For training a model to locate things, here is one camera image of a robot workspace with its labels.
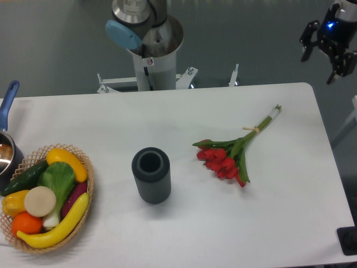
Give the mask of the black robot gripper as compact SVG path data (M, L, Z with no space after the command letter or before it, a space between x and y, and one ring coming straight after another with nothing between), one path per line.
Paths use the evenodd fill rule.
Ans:
M331 84L338 77L351 74L356 67L356 50L347 50L356 34L356 1L335 1L328 9L321 27L318 20L306 25L299 38L303 48L301 62L307 61L313 48L318 45L318 41L312 41L312 36L319 28L323 36L342 45L329 46L328 49L332 72L326 84Z

